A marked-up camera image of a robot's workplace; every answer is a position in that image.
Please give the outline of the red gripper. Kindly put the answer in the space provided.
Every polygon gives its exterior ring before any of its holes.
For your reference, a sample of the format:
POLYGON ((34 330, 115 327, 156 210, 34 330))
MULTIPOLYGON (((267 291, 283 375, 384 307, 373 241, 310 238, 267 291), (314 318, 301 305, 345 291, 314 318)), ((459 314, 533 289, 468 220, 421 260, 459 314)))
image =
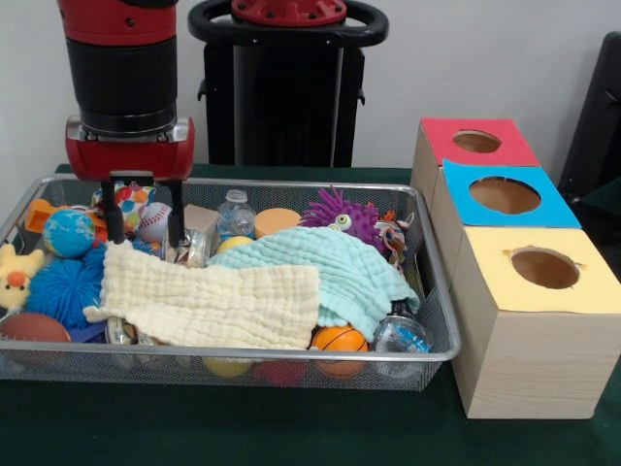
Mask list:
POLYGON ((74 174, 81 180, 101 182, 102 208, 110 242, 125 241, 124 219, 115 200, 112 181, 122 178, 151 178, 169 182, 172 210, 168 218, 170 242, 184 239, 182 181, 193 165, 195 126, 180 118, 163 133, 140 137, 108 137, 87 130, 78 118, 67 120, 65 148, 74 174))

